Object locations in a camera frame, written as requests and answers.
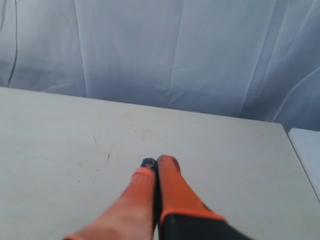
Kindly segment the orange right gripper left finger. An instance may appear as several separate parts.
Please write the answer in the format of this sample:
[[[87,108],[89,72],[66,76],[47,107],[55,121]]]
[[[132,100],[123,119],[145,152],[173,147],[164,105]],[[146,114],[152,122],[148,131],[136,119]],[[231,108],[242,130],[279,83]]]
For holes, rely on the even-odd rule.
[[[157,162],[145,158],[120,197],[97,219],[65,240],[151,240],[155,231]]]

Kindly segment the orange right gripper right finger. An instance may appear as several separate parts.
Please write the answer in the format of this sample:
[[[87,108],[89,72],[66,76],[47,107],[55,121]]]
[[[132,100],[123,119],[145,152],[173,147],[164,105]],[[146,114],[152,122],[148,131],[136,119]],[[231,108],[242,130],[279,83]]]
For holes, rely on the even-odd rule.
[[[250,239],[203,203],[182,176],[173,156],[160,156],[157,165],[162,207],[158,219],[160,240]]]

